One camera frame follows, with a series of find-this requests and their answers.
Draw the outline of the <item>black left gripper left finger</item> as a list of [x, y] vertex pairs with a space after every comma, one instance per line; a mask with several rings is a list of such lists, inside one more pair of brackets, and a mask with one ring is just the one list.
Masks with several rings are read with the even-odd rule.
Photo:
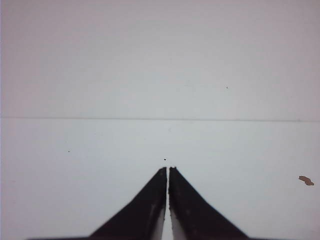
[[159, 169], [139, 193], [90, 236], [93, 240], [160, 240], [167, 203], [167, 170]]

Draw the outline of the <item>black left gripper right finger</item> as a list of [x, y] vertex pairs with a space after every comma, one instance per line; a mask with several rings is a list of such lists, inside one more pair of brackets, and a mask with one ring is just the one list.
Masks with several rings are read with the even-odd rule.
[[175, 167], [169, 168], [169, 210], [174, 240], [248, 240], [213, 208]]

